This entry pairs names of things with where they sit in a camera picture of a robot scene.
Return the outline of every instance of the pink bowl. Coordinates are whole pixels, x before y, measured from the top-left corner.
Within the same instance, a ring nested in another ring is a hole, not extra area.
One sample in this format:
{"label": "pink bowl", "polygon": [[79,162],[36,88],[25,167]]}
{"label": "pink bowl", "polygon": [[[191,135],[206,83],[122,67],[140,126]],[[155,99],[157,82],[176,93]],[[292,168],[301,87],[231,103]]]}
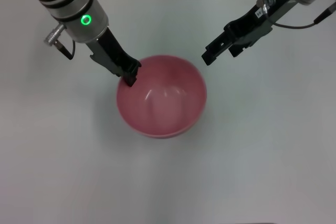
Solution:
{"label": "pink bowl", "polygon": [[117,106],[123,119],[137,132],[169,138],[190,129],[206,102],[206,86],[190,62],[175,56],[141,60],[137,81],[128,87],[121,80]]}

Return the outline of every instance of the label sticker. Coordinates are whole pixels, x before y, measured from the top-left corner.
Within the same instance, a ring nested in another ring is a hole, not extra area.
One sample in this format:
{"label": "label sticker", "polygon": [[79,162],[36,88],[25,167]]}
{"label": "label sticker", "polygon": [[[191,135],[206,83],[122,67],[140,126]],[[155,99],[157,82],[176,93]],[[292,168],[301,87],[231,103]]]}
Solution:
{"label": "label sticker", "polygon": [[262,9],[262,8],[259,8],[259,10],[255,12],[257,18],[260,18],[260,17],[263,15],[262,11],[263,11],[263,9]]}

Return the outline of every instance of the bowl rim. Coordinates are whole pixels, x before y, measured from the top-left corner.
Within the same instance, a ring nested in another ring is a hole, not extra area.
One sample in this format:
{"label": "bowl rim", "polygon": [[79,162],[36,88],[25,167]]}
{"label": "bowl rim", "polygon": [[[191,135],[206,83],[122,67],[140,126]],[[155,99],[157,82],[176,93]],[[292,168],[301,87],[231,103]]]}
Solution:
{"label": "bowl rim", "polygon": [[198,70],[197,67],[195,67],[194,64],[192,64],[190,61],[184,59],[184,58],[181,58],[181,57],[178,57],[178,56],[174,56],[174,55],[152,55],[152,56],[148,56],[148,57],[145,57],[145,58],[142,58],[140,61],[143,61],[143,60],[148,60],[148,59],[151,59],[151,58],[154,58],[154,57],[162,57],[162,56],[168,56],[168,57],[171,57],[171,58],[176,58],[176,59],[179,59],[179,60],[183,60],[185,61],[186,63],[190,64],[195,70],[196,72],[198,73],[198,75],[200,76],[201,78],[201,81],[202,81],[202,85],[203,85],[203,88],[204,88],[204,92],[205,92],[205,101],[204,103],[202,104],[202,107],[201,107],[201,110],[200,110],[200,113],[199,115],[190,123],[188,124],[186,127],[182,128],[181,130],[179,131],[176,131],[176,132],[173,132],[173,133],[170,133],[170,134],[165,134],[165,135],[154,135],[154,134],[148,134],[148,133],[145,133],[145,132],[142,132],[142,131],[139,131],[137,129],[135,129],[132,125],[129,124],[129,122],[124,118],[123,114],[121,113],[120,111],[120,108],[119,108],[119,104],[118,104],[118,94],[119,94],[119,87],[121,85],[121,83],[123,82],[123,79],[120,78],[119,82],[118,82],[118,86],[117,86],[117,93],[116,93],[116,103],[117,103],[117,108],[118,108],[118,111],[119,111],[119,114],[121,115],[122,119],[124,120],[124,122],[131,128],[133,129],[135,132],[138,132],[139,134],[141,135],[144,135],[144,136],[148,136],[148,137],[152,137],[152,138],[169,138],[169,137],[174,137],[174,136],[178,136],[184,132],[186,132],[187,130],[189,130],[194,124],[196,124],[196,122],[200,119],[201,115],[203,114],[203,111],[205,109],[205,105],[206,105],[206,101],[207,101],[207,88],[206,88],[206,83],[205,83],[205,80],[201,74],[201,72]]}

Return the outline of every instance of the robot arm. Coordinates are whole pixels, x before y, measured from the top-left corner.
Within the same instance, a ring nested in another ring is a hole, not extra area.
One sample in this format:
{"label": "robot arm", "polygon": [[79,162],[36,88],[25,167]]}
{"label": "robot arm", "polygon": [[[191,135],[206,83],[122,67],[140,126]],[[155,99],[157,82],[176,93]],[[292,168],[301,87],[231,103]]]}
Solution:
{"label": "robot arm", "polygon": [[39,0],[59,22],[45,42],[72,59],[58,41],[65,30],[73,41],[86,44],[93,52],[91,59],[106,67],[112,74],[123,77],[129,86],[136,81],[139,61],[130,57],[109,29],[109,21],[97,0]]}
{"label": "robot arm", "polygon": [[[266,5],[265,1],[270,1],[272,4]],[[224,32],[206,47],[206,52],[202,55],[203,60],[207,65],[211,65],[226,49],[229,49],[233,57],[237,57],[243,52],[244,48],[253,46],[261,37],[269,34],[272,31],[272,25],[277,25],[276,21],[289,12],[297,3],[309,5],[313,1],[258,0],[257,4],[246,15],[224,27]],[[335,5],[324,11],[314,21],[314,24],[318,24],[334,11]]]}

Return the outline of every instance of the green led ring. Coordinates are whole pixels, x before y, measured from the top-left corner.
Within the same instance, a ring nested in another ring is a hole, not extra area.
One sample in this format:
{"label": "green led ring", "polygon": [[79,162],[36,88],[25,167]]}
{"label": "green led ring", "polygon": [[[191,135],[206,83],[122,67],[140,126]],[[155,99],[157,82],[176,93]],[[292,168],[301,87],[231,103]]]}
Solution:
{"label": "green led ring", "polygon": [[84,15],[82,16],[82,19],[80,21],[82,22],[83,25],[87,26],[91,23],[92,18],[90,15]]}

